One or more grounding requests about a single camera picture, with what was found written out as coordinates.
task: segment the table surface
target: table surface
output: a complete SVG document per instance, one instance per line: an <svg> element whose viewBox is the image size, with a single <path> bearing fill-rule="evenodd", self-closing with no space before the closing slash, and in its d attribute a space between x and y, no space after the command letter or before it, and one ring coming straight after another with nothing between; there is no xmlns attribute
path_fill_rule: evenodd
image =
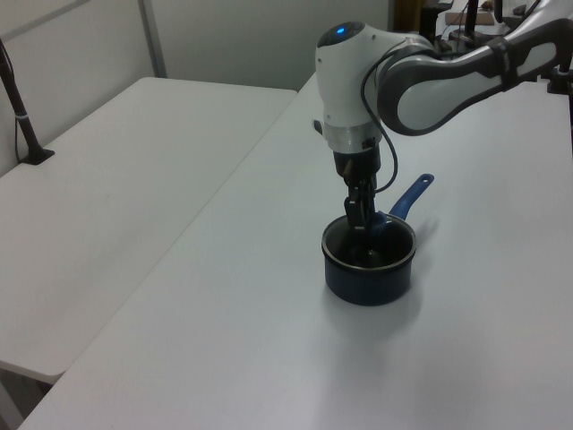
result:
<svg viewBox="0 0 573 430"><path fill-rule="evenodd" d="M567 99L525 83L392 134L378 209L436 178L408 218L412 288L379 307L325 287L346 188L317 117L312 78L22 430L570 429Z"/></svg>
<svg viewBox="0 0 573 430"><path fill-rule="evenodd" d="M0 367L53 383L295 93L146 78L0 179Z"/></svg>

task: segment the saucepan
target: saucepan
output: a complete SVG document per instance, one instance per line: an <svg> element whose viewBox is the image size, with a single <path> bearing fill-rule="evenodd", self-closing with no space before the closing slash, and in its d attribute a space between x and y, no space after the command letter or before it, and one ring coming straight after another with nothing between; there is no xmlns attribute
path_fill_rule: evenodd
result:
<svg viewBox="0 0 573 430"><path fill-rule="evenodd" d="M326 282L334 294L356 305L374 306L407 292L416 243L406 216L432 181L432 175L421 175L388 214L377 212L366 230L351 228L346 216L326 227L322 252Z"/></svg>

